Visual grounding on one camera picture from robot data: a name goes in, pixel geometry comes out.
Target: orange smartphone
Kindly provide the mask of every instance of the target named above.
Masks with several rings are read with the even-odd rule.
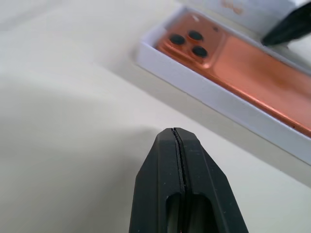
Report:
[[[311,137],[311,77],[197,13],[160,39],[159,51]]]

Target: white cardboard box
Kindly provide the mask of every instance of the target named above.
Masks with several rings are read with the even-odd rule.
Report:
[[[311,165],[311,138],[155,49],[156,43],[167,28],[188,11],[195,10],[180,7],[162,24],[153,27],[144,35],[139,43],[138,65]],[[245,38],[243,34],[239,36],[249,43],[256,43]],[[275,57],[279,56],[271,50],[266,52]]]

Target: box lid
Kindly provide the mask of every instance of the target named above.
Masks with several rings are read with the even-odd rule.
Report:
[[[257,34],[266,35],[296,4],[290,0],[179,0],[204,14],[218,13]]]

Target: black clamp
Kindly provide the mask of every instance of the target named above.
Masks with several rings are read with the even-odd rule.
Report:
[[[262,40],[265,46],[288,43],[311,33],[311,2],[295,9]]]
[[[247,233],[225,174],[197,137],[159,133],[137,174],[129,233]]]

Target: camera lens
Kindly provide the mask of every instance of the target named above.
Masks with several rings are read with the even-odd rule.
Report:
[[[186,42],[184,37],[178,34],[172,34],[170,36],[170,41],[175,45],[183,45]]]
[[[205,58],[208,55],[206,49],[203,48],[202,46],[194,46],[192,48],[192,52],[194,55],[196,55],[198,57],[202,57],[202,58]]]
[[[194,30],[188,32],[188,36],[193,40],[203,40],[203,36],[199,32]]]

